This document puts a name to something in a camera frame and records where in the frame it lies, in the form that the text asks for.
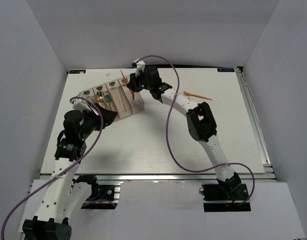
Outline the orange plastic spoon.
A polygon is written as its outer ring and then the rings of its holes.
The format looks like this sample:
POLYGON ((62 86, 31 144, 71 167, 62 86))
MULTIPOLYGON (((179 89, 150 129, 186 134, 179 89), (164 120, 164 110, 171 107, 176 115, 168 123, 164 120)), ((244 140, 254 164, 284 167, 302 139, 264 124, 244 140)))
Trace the orange plastic spoon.
POLYGON ((108 110, 111 111, 112 109, 111 109, 109 103, 106 101, 105 97, 102 96, 101 99, 102 99, 103 103, 105 104, 105 106, 108 108, 108 110))

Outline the teal plastic spoon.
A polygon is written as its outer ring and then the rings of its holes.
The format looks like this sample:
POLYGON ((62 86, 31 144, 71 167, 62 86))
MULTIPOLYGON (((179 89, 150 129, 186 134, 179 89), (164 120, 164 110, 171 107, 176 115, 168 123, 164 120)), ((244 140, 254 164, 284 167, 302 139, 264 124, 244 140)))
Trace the teal plastic spoon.
POLYGON ((112 110, 112 107, 111 107, 111 96, 109 94, 105 95, 104 96, 104 100, 107 103, 109 110, 111 111, 112 110))

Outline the silver metal spoon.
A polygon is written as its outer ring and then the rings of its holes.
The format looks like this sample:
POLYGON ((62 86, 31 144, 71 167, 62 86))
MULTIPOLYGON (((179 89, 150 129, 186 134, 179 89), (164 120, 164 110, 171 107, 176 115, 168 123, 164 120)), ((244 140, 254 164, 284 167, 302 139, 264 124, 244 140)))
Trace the silver metal spoon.
POLYGON ((96 99, 99 105, 105 105, 105 101, 101 91, 96 92, 96 99))

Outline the orange plastic chopstick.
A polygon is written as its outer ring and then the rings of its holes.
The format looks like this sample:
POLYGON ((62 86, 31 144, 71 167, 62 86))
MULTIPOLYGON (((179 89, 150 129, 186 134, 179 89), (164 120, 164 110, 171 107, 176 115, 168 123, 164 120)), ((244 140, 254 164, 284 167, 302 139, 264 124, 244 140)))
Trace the orange plastic chopstick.
POLYGON ((117 103, 116 103, 116 100, 115 100, 115 98, 114 98, 113 93, 112 93, 111 91, 109 91, 109 94, 110 94, 111 100, 113 101, 113 104, 114 104, 114 106, 115 106, 116 111, 119 112, 119 108, 118 108, 118 105, 117 105, 117 103))
POLYGON ((124 111, 127 112, 127 108, 126 108, 126 105, 125 105, 125 101, 124 101, 124 97, 123 97, 122 91, 121 91, 120 88, 118 89, 118 91, 119 91, 119 95, 120 95, 120 98, 121 98, 121 102, 123 104, 124 111))

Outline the orange plastic fork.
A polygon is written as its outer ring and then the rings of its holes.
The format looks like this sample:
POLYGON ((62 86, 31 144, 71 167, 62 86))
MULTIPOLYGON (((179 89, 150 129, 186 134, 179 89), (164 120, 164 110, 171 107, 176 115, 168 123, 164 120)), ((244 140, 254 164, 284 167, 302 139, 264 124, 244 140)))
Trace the orange plastic fork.
MULTIPOLYGON (((121 75, 122 75, 122 77, 123 77, 123 82, 127 85, 127 84, 129 83, 127 77, 124 75, 124 73, 123 73, 122 70, 120 70, 120 73, 121 73, 121 75)), ((129 89, 129 91, 130 91, 130 93, 131 93, 131 98, 132 98, 132 100, 134 101, 134 100, 135 100, 135 93, 134 93, 132 90, 130 90, 130 89, 129 89)))
POLYGON ((194 94, 194 93, 190 93, 190 92, 187 92, 187 91, 183 91, 183 94, 187 97, 194 97, 194 98, 199 98, 199 99, 204 99, 204 100, 209 100, 209 101, 213 100, 212 98, 205 97, 205 96, 198 95, 198 94, 194 94))

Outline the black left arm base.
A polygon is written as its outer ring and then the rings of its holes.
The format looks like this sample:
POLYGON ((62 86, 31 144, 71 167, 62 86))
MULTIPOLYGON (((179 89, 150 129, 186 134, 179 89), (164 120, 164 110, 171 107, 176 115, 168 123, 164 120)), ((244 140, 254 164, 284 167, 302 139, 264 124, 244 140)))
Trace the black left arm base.
POLYGON ((95 175, 82 175, 76 183, 87 183, 91 187, 91 195, 82 205, 82 209, 88 210, 114 210, 120 197, 120 185, 98 181, 95 175))

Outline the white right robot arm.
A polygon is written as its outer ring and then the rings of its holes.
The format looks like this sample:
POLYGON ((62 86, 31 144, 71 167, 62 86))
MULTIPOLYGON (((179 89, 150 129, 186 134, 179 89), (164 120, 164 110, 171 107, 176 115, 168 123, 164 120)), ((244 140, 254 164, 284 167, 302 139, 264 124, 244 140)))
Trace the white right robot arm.
POLYGON ((169 141, 169 122, 173 109, 186 118, 189 135, 197 141, 206 152, 212 169, 215 170, 219 193, 224 199, 232 199, 242 184, 239 175, 230 166, 226 155, 219 143, 217 124, 208 103, 191 101, 162 81, 155 66, 136 66, 135 73, 130 75, 127 88, 134 93, 148 90, 151 96, 164 105, 170 106, 165 127, 165 138, 168 151, 176 165, 190 173, 202 173, 203 170, 190 170, 180 165, 176 160, 169 141))

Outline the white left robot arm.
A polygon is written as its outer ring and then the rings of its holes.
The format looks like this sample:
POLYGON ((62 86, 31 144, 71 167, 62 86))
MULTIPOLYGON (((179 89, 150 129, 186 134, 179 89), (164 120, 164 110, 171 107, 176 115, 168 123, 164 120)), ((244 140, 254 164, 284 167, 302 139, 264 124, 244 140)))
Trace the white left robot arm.
POLYGON ((96 200, 99 187, 95 175, 74 178, 80 163, 78 160, 87 149, 86 139, 94 132, 111 125, 117 112, 99 105, 90 110, 83 107, 64 115, 64 129, 59 133, 51 183, 40 206, 31 219, 22 225, 28 240, 69 240, 72 227, 69 220, 86 200, 96 200))

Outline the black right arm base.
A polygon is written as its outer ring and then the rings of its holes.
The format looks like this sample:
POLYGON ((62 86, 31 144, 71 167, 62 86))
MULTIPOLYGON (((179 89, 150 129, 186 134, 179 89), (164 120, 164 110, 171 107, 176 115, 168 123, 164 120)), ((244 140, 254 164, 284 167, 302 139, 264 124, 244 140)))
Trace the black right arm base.
POLYGON ((199 188, 203 196, 203 209, 205 213, 228 213, 228 212, 250 212, 248 189, 245 184, 238 187, 232 195, 218 184, 204 184, 199 188))

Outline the clear four-compartment organizer tray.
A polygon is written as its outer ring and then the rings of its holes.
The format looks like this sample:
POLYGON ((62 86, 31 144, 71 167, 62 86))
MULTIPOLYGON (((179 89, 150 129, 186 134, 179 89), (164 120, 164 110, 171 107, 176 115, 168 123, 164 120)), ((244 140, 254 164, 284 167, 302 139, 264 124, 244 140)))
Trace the clear four-compartment organizer tray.
POLYGON ((102 108, 117 112, 116 119, 122 119, 145 109, 140 93, 132 92, 127 88, 129 81, 130 76, 123 74, 120 78, 96 85, 80 93, 102 108))

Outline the blue label sticker left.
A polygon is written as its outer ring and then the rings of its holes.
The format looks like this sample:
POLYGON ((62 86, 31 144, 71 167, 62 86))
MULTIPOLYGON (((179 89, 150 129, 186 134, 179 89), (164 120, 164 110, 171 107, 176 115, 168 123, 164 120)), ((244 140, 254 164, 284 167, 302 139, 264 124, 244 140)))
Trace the blue label sticker left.
POLYGON ((69 74, 85 74, 85 69, 72 69, 68 72, 69 74))

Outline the blue label sticker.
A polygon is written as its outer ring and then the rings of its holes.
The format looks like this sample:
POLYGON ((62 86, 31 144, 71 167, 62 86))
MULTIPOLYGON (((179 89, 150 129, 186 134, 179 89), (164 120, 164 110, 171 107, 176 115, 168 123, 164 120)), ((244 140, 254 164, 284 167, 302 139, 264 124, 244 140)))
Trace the blue label sticker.
POLYGON ((68 72, 69 74, 85 74, 85 69, 72 69, 68 72))
POLYGON ((219 73, 233 73, 235 72, 234 68, 217 68, 219 73))

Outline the blue label sticker right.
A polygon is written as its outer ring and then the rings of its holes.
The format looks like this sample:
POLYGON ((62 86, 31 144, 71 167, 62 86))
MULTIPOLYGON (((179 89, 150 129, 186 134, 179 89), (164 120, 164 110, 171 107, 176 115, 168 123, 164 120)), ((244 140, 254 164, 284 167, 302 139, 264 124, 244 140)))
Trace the blue label sticker right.
POLYGON ((233 73, 235 72, 234 68, 217 68, 219 73, 233 73))

